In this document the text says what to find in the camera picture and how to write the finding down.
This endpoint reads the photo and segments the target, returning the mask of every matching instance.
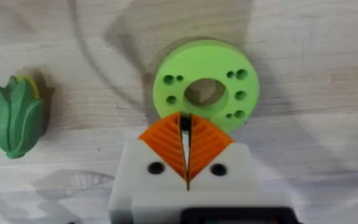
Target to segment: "screw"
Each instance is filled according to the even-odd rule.
[[[210,168],[211,173],[214,175],[221,177],[227,174],[227,168],[223,164],[213,164]]]
[[[164,172],[165,166],[161,162],[152,162],[149,164],[147,170],[153,175],[161,174],[162,172]]]

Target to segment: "green ring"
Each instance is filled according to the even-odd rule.
[[[185,98],[185,91],[203,78],[221,82],[226,90],[211,105],[194,105]],[[159,67],[153,88],[154,106],[161,117],[178,111],[193,113],[225,132],[244,124],[258,99],[259,80],[251,63],[238,49],[217,40],[196,40],[175,49]]]

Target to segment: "toy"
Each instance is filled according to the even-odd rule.
[[[126,144],[110,198],[111,223],[298,224],[283,194],[258,190],[252,162],[245,144],[208,120],[171,114]]]
[[[209,78],[226,90],[210,105],[195,105],[185,97],[193,82]],[[256,107],[259,81],[248,59],[235,47],[217,40],[197,40],[174,50],[155,77],[153,99],[157,112],[166,117],[177,111],[210,120],[225,132],[245,123]]]
[[[10,77],[0,87],[0,148],[10,159],[29,152],[42,135],[44,102],[31,77]]]

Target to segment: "wooden surface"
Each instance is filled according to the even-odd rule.
[[[156,115],[153,74],[187,40],[233,43],[259,105],[232,133],[263,190],[306,223],[358,223],[358,0],[0,1],[0,85],[38,68],[55,88],[36,148],[0,150],[0,223],[108,223],[123,144]]]

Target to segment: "center hole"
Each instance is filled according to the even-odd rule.
[[[222,96],[226,87],[219,81],[203,78],[190,84],[185,97],[194,105],[211,105],[216,103]]]

